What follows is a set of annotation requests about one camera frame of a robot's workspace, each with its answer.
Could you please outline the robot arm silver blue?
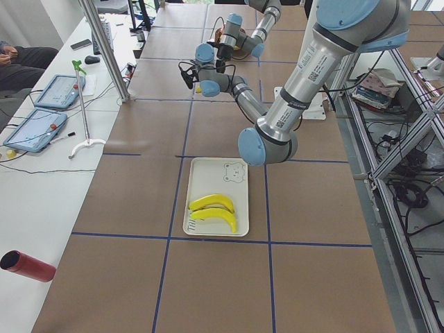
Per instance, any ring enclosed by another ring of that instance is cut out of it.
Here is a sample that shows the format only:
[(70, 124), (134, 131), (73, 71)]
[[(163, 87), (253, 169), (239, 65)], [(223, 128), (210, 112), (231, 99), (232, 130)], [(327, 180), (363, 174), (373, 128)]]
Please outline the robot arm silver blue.
[(197, 46), (192, 71), (203, 96), (227, 92), (254, 121), (238, 138), (239, 154), (251, 166), (280, 163), (295, 155), (298, 143), (292, 128), (344, 56), (398, 48), (409, 33), (410, 1), (319, 1), (311, 14), (316, 20), (312, 41), (271, 107), (266, 107), (243, 77), (223, 73), (236, 47), (259, 57), (281, 17), (279, 1), (247, 4), (264, 15), (253, 34), (241, 32), (241, 16), (230, 14), (218, 43)]
[(271, 29), (278, 23), (282, 14), (280, 1), (244, 1), (244, 3), (257, 12), (262, 18), (251, 34), (242, 27), (242, 16), (230, 13), (219, 29), (219, 36), (214, 38), (214, 48), (217, 49), (217, 65), (225, 65), (233, 58), (246, 58), (252, 56), (259, 58), (264, 51), (264, 43)]

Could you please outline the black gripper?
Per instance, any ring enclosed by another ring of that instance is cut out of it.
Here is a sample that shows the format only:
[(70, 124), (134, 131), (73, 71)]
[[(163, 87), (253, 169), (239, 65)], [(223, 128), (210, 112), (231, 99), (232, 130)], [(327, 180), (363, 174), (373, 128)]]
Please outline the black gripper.
[(233, 55), (233, 47), (231, 45), (219, 43), (217, 48), (216, 68), (224, 68), (227, 61), (231, 61)]

